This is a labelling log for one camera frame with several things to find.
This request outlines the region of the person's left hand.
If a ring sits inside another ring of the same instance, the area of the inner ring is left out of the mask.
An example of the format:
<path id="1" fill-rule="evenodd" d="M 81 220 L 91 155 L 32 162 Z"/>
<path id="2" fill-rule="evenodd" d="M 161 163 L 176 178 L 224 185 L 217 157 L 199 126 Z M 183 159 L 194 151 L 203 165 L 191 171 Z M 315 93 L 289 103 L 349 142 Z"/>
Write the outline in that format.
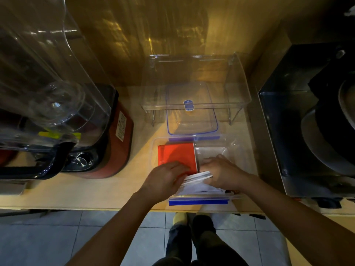
<path id="1" fill-rule="evenodd" d="M 188 171 L 189 167 L 178 161 L 159 165 L 148 174 L 137 193 L 152 206 L 165 201 L 175 194 L 175 180 Z"/>

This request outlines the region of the person's right hand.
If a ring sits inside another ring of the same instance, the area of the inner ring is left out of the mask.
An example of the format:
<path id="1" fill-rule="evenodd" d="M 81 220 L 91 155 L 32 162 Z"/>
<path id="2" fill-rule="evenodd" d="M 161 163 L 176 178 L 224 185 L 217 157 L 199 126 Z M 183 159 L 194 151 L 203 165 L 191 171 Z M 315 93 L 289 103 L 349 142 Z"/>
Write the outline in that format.
<path id="1" fill-rule="evenodd" d="M 252 176 L 221 154 L 203 159 L 202 164 L 215 164 L 215 175 L 204 183 L 219 189 L 238 190 L 243 187 L 245 180 Z"/>

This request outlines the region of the white bags bundle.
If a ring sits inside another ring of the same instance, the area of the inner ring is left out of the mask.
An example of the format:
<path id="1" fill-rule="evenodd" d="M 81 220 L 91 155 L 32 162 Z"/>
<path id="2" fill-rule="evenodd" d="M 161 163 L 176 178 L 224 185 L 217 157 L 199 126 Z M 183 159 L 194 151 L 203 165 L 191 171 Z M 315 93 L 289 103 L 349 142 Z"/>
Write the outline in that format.
<path id="1" fill-rule="evenodd" d="M 204 183 L 206 179 L 210 179 L 212 176 L 209 171 L 187 176 L 175 196 L 224 194 L 224 189 L 215 188 Z"/>

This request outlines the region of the red packet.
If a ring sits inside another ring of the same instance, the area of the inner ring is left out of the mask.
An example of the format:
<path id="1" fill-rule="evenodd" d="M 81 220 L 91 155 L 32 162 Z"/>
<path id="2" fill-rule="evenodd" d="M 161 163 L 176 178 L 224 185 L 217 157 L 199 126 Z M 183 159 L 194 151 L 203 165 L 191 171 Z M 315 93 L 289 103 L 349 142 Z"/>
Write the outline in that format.
<path id="1" fill-rule="evenodd" d="M 197 159 L 192 142 L 157 146 L 158 165 L 178 161 L 189 167 L 188 175 L 197 174 Z"/>

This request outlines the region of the person's right forearm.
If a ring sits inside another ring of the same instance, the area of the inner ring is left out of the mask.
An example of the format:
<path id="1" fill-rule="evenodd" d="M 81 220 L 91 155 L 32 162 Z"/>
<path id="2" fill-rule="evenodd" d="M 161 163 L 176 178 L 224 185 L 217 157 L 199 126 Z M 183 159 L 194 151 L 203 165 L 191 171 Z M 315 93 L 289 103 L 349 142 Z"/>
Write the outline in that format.
<path id="1" fill-rule="evenodd" d="M 355 233 L 282 194 L 255 175 L 237 188 L 260 207 L 313 266 L 355 266 Z"/>

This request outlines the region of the person's left forearm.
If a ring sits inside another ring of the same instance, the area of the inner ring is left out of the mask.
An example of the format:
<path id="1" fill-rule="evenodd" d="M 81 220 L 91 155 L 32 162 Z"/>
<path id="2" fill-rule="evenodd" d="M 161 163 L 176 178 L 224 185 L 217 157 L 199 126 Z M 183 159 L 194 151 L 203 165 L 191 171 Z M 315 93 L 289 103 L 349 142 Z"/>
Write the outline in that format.
<path id="1" fill-rule="evenodd" d="M 120 266 L 140 224 L 158 202 L 156 194 L 141 188 L 66 266 Z"/>

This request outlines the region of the clear plastic food container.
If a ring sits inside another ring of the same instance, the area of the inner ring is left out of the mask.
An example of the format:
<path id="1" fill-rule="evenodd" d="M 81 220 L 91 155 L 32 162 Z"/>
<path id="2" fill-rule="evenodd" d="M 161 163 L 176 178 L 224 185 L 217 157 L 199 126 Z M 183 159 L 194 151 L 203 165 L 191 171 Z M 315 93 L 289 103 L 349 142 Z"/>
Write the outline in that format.
<path id="1" fill-rule="evenodd" d="M 239 143 L 228 135 L 217 135 L 214 137 L 195 137 L 195 138 L 156 138 L 153 140 L 148 165 L 150 169 L 158 166 L 157 146 L 165 144 L 188 143 L 192 142 L 195 147 L 197 167 L 203 163 L 203 159 L 215 157 L 219 154 L 225 156 L 229 161 L 238 160 Z"/>

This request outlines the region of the clear zip bag blue strip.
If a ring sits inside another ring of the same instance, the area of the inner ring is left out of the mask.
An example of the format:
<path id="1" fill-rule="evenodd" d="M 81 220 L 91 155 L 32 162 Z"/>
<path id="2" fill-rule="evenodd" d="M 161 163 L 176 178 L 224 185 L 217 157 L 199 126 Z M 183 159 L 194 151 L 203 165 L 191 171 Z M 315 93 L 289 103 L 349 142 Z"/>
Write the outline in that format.
<path id="1" fill-rule="evenodd" d="M 252 150 L 238 135 L 222 134 L 197 137 L 177 137 L 168 139 L 170 143 L 193 143 L 195 148 L 197 167 L 204 163 L 204 159 L 221 154 L 242 170 L 258 174 Z"/>
<path id="2" fill-rule="evenodd" d="M 227 205 L 230 201 L 240 199 L 242 195 L 223 189 L 199 191 L 181 191 L 168 199 L 169 206 L 190 205 Z"/>

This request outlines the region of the person's yellow shoe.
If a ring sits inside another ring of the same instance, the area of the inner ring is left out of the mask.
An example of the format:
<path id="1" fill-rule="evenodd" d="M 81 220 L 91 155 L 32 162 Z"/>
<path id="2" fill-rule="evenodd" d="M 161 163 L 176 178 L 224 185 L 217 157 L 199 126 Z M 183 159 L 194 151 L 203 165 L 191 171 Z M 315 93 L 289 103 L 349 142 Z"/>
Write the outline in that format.
<path id="1" fill-rule="evenodd" d="M 183 212 L 176 212 L 174 217 L 173 217 L 173 223 L 172 225 L 188 225 L 189 223 L 189 218 L 188 218 L 188 214 L 187 213 L 183 213 Z"/>

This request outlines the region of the clear lid with blue rim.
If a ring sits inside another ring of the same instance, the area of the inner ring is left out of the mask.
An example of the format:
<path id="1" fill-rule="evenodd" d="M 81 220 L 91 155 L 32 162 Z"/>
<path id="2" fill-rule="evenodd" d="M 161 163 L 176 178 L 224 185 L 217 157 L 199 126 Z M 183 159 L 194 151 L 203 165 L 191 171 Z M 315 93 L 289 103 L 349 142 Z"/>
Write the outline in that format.
<path id="1" fill-rule="evenodd" d="M 198 104 L 211 103 L 211 96 L 204 81 L 166 86 L 167 106 L 182 109 L 166 111 L 167 131 L 172 136 L 199 135 L 217 132 L 219 126 L 212 108 L 198 109 Z"/>

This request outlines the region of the person's legs in dark trousers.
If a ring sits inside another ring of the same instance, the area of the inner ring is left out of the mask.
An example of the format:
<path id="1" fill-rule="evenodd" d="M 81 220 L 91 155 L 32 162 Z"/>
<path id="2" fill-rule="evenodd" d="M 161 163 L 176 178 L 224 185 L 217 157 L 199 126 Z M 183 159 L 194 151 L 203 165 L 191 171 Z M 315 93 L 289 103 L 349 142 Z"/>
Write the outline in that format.
<path id="1" fill-rule="evenodd" d="M 152 266 L 249 266 L 216 233 L 207 214 L 197 214 L 188 225 L 169 230 L 165 257 Z"/>

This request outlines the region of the red blender base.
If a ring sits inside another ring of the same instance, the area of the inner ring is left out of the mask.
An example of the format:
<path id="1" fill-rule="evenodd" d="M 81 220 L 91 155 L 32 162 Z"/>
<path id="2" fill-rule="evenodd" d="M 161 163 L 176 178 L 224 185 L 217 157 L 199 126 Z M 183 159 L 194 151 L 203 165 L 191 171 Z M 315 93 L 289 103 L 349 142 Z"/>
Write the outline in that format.
<path id="1" fill-rule="evenodd" d="M 93 146 L 71 152 L 61 171 L 86 179 L 109 178 L 126 166 L 134 128 L 132 118 L 119 101 L 118 91 L 109 84 L 96 83 L 96 87 L 111 106 L 109 123 Z"/>

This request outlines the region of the clear acrylic display case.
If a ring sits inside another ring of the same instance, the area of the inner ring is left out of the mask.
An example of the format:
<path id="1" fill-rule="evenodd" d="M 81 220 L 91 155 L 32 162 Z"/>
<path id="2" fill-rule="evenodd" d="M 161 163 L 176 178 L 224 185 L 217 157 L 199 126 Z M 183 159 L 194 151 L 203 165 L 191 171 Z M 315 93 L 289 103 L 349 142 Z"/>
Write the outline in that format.
<path id="1" fill-rule="evenodd" d="M 248 55 L 150 55 L 144 64 L 140 106 L 152 126 L 160 111 L 227 109 L 229 124 L 251 102 L 244 70 Z"/>

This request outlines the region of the steel appliance box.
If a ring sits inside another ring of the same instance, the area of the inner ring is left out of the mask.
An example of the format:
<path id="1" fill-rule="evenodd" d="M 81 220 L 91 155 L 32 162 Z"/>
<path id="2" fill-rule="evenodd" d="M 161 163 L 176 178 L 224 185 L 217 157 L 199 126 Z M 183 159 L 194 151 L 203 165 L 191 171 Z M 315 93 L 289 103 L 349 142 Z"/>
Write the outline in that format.
<path id="1" fill-rule="evenodd" d="M 319 100 L 355 78 L 355 47 L 346 42 L 275 45 L 264 53 L 251 86 L 257 116 L 252 120 L 261 175 L 290 197 L 312 198 L 340 208 L 355 201 L 355 178 L 328 168 L 310 151 L 301 121 Z"/>

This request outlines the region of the grey metal pan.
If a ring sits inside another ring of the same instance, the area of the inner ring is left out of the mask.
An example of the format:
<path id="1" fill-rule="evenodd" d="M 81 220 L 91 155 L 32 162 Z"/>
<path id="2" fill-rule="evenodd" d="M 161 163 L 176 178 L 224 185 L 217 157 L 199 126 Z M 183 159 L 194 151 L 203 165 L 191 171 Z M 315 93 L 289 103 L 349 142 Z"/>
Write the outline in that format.
<path id="1" fill-rule="evenodd" d="M 355 78 L 345 80 L 328 99 L 319 100 L 303 117 L 301 132 L 319 161 L 355 178 Z"/>

